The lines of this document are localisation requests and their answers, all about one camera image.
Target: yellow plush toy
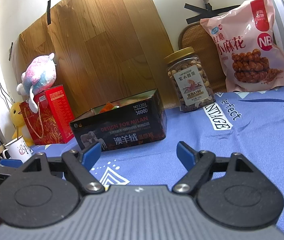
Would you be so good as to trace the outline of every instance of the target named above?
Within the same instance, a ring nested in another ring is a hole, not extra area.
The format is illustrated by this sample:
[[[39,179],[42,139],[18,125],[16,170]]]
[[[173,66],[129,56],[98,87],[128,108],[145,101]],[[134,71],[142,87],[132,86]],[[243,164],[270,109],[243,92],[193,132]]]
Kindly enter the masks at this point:
[[[16,127],[15,133],[12,136],[12,139],[17,138],[17,134],[19,136],[23,135],[23,139],[26,142],[26,145],[30,147],[34,144],[31,135],[29,134],[29,130],[25,124],[21,109],[20,109],[20,102],[14,103],[10,109],[10,116],[12,119],[13,124]]]

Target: red gift box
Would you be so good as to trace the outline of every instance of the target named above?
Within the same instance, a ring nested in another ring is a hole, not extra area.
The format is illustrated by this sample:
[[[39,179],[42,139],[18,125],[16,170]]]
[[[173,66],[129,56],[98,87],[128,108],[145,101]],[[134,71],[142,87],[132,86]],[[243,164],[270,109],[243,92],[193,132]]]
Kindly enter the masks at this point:
[[[69,126],[74,115],[62,85],[37,94],[34,101],[37,114],[25,101],[20,103],[20,108],[35,145],[67,143],[74,137]]]

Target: plastic jar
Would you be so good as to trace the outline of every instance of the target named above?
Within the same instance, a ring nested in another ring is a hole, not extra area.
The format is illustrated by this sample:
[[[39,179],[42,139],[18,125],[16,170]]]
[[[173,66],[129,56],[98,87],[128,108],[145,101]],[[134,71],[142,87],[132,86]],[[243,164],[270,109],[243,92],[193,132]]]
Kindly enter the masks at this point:
[[[167,73],[179,97],[183,112],[197,110],[215,102],[215,95],[192,47],[181,49],[167,57]]]

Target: black cardboard box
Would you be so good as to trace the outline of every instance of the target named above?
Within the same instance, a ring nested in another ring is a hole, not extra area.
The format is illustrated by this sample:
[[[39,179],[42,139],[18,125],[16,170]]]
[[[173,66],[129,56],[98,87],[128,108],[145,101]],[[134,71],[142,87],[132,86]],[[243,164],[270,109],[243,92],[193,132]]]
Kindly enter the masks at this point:
[[[96,141],[108,151],[165,138],[167,118],[157,89],[112,105],[119,108],[99,114],[104,105],[98,106],[70,123],[81,149]]]

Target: small cardboard box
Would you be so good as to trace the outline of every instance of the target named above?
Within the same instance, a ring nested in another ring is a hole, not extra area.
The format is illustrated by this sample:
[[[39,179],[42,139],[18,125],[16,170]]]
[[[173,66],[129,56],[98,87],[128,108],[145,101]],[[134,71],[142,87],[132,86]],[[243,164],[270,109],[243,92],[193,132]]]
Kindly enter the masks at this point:
[[[119,108],[100,113],[104,105],[99,106],[70,123],[81,149],[96,141],[108,151],[165,138],[167,118],[157,89],[112,105]]]
[[[35,145],[67,143],[74,137],[69,127],[74,115],[62,85],[37,94],[34,101],[39,107],[37,114],[25,101],[20,108]]]

